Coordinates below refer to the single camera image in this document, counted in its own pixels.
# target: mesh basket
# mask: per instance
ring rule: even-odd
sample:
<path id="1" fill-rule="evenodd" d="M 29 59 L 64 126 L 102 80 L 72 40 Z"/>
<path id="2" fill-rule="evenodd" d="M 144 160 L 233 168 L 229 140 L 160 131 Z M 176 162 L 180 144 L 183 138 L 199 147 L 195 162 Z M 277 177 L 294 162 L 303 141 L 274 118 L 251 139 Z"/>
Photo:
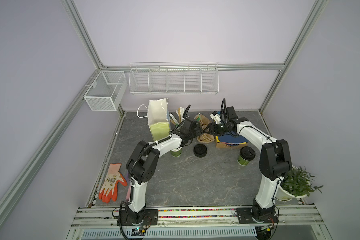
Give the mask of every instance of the mesh basket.
<path id="1" fill-rule="evenodd" d="M 117 111 L 126 88 L 123 71 L 100 71 L 84 99 L 94 111 Z"/>
<path id="2" fill-rule="evenodd" d="M 132 94 L 216 94 L 219 92 L 217 65 L 131 68 L 129 90 Z"/>

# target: white paper bag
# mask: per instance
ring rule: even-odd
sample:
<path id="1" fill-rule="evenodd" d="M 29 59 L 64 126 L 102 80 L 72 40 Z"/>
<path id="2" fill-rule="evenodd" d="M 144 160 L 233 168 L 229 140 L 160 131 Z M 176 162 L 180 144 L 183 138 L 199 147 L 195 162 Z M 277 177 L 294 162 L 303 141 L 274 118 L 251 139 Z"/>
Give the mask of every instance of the white paper bag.
<path id="1" fill-rule="evenodd" d="M 169 112 L 168 112 L 168 98 L 159 100 L 149 100 L 147 115 L 139 116 L 139 109 L 145 104 L 141 104 L 137 109 L 137 116 L 139 118 L 148 118 L 148 126 L 151 130 L 154 141 L 169 136 Z"/>

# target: black plastic lid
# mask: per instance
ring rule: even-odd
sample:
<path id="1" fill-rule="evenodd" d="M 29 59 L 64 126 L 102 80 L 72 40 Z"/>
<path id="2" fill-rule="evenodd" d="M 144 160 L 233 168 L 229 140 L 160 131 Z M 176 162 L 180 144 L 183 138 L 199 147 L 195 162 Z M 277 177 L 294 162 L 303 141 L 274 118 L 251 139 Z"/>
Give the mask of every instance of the black plastic lid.
<path id="1" fill-rule="evenodd" d="M 246 146 L 240 149 L 240 156 L 247 161 L 251 161 L 256 156 L 256 153 L 252 147 Z"/>
<path id="2" fill-rule="evenodd" d="M 196 157 L 205 157 L 206 156 L 206 146 L 204 144 L 196 144 L 193 148 L 193 153 Z"/>

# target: gray marble mat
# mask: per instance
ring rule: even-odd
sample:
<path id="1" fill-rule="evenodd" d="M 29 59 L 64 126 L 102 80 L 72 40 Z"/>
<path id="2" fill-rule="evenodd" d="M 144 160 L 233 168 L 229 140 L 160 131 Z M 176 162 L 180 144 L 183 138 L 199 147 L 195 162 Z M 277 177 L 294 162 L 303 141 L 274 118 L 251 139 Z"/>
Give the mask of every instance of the gray marble mat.
<path id="1" fill-rule="evenodd" d="M 196 112 L 189 112 L 194 117 Z M 209 116 L 210 112 L 201 112 Z M 237 112 L 239 117 L 248 118 L 256 127 L 266 132 L 258 112 Z M 127 178 L 125 165 L 136 144 L 144 140 L 152 141 L 146 118 L 138 118 L 136 113 L 126 113 L 124 123 L 117 137 L 110 163 L 121 163 L 121 174 Z M 195 205 L 252 205 L 258 192 L 261 173 L 258 167 L 260 152 L 247 166 L 237 163 L 240 149 L 216 148 L 215 143 L 206 144 L 208 152 L 203 158 L 193 154 L 196 139 L 190 146 L 183 147 L 181 156 L 170 153 L 159 158 L 154 176 L 147 184 L 145 201 L 147 206 L 195 206 Z M 104 204 L 97 200 L 95 205 L 118 207 L 125 199 L 127 187 L 118 185 L 116 202 Z M 297 204 L 296 200 L 276 204 Z"/>

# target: white wire basket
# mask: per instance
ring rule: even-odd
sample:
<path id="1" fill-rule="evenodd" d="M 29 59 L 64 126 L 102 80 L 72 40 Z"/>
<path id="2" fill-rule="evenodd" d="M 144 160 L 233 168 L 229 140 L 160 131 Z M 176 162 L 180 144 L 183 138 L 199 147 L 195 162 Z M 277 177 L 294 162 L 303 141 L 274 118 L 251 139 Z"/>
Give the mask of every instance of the white wire basket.
<path id="1" fill-rule="evenodd" d="M 123 71 L 100 71 L 84 99 L 91 110 L 117 111 L 127 84 Z"/>
<path id="2" fill-rule="evenodd" d="M 216 94 L 217 65 L 134 67 L 129 90 L 132 94 Z"/>

